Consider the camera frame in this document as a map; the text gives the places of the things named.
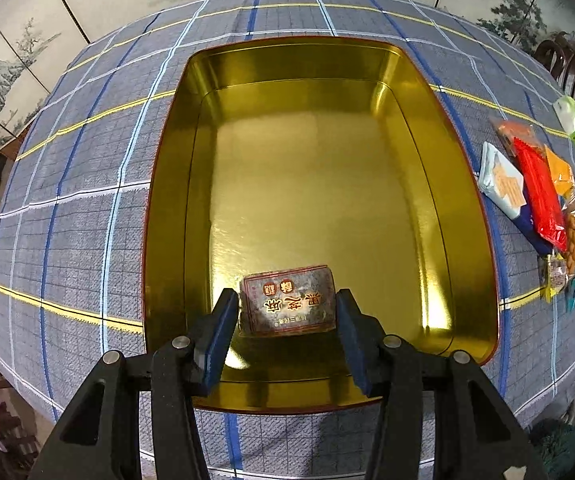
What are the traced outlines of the dark wooden chair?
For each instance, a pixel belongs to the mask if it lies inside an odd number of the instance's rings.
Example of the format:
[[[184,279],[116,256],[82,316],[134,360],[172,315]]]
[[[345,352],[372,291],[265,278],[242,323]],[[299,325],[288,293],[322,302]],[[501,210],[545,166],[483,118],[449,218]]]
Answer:
[[[542,40],[534,58],[543,65],[565,94],[575,100],[575,41],[563,32]]]

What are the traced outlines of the yellow candy packet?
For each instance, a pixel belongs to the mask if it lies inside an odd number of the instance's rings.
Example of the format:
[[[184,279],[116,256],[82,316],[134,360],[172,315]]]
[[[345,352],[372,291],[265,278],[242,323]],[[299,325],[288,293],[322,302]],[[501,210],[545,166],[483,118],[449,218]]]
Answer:
[[[550,254],[539,261],[540,285],[542,297],[551,304],[567,284],[567,264],[560,254]]]

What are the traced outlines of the red snack packet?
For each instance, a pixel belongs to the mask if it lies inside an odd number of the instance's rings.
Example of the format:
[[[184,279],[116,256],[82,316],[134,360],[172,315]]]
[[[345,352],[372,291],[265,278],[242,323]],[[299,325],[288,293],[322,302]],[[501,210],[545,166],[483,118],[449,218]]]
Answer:
[[[537,150],[517,136],[513,139],[513,150],[524,176],[536,232],[559,252],[566,252],[563,212],[547,162]]]

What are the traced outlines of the white blue cracker packet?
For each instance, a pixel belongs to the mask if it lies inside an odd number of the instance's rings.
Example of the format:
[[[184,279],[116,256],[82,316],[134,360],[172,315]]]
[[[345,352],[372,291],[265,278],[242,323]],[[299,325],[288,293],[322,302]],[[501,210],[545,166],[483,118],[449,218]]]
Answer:
[[[534,226],[524,176],[489,142],[481,146],[477,186],[513,222],[538,255],[552,252],[552,245],[537,233]]]

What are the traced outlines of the clear peanut bag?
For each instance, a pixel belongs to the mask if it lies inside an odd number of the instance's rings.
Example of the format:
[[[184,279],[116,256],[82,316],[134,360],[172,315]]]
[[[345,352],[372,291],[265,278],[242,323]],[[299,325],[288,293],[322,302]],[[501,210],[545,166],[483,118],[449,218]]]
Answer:
[[[575,274],[575,194],[568,197],[563,207],[567,247],[564,259],[567,266],[567,274]]]

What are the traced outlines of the orange snack packet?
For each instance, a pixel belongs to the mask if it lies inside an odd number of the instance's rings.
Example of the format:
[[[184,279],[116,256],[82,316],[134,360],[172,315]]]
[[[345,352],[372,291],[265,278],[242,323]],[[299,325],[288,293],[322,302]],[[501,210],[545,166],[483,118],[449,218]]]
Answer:
[[[575,190],[575,179],[572,167],[547,146],[545,147],[545,158],[547,159],[550,176],[557,194],[568,198]]]

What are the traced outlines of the dark sesame cake packet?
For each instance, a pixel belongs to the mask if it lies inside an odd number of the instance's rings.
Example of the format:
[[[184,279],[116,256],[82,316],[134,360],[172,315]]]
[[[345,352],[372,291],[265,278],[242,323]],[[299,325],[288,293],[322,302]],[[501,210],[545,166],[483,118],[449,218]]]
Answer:
[[[245,276],[240,293],[240,327],[246,337],[298,336],[335,329],[336,290],[325,264]]]

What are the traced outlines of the clear almond bag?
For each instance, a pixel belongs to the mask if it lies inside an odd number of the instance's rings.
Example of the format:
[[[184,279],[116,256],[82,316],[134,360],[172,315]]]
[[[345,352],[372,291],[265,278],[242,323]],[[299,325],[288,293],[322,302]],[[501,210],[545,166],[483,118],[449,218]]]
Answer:
[[[516,139],[530,146],[540,156],[545,156],[545,148],[537,138],[531,125],[497,117],[490,118],[490,123],[493,125],[497,136],[499,136],[503,147],[512,157],[516,156],[514,146]]]

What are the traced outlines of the red gold toffee tin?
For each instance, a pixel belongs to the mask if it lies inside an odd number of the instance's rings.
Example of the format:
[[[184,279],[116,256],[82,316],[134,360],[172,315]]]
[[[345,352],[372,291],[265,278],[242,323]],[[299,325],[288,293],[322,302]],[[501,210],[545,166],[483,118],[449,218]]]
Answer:
[[[401,49],[286,37],[188,59],[146,214],[150,349],[247,276],[326,266],[388,333],[485,363],[495,255],[464,146]]]

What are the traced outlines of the blue plaid tablecloth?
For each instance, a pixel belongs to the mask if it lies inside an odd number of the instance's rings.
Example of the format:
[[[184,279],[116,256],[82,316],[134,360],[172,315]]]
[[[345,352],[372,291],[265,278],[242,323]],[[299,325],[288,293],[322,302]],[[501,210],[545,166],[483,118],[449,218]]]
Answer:
[[[146,195],[173,88],[191,54],[243,39],[367,36],[403,47],[438,90],[476,171],[497,105],[531,122],[575,171],[545,69],[498,36],[407,0],[200,0],[83,48],[40,110],[0,200],[0,372],[53,425],[104,350],[146,347]],[[575,310],[539,297],[537,262],[486,200],[499,256],[500,346],[486,373],[522,424],[575,404]],[[199,410],[216,479],[350,479],[363,472],[376,406],[313,415]]]

